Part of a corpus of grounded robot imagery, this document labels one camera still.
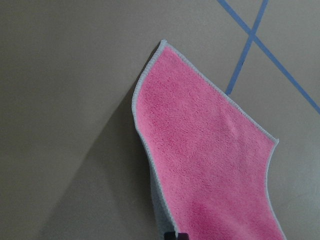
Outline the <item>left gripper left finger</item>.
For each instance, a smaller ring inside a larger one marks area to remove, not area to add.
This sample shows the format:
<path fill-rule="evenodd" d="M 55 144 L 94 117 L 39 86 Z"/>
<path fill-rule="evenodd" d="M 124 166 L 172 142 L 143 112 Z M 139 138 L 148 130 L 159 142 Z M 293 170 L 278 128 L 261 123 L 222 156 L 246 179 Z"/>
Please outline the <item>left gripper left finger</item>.
<path fill-rule="evenodd" d="M 163 235 L 164 240 L 177 240 L 177 235 L 175 232 L 165 232 Z"/>

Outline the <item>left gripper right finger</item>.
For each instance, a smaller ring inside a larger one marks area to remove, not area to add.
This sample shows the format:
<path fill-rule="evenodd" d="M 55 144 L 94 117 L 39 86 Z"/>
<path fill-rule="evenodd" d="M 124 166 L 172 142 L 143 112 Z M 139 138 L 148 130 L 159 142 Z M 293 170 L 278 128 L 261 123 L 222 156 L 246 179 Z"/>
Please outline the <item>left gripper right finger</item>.
<path fill-rule="evenodd" d="M 189 235 L 187 233 L 179 233 L 177 240 L 189 240 Z"/>

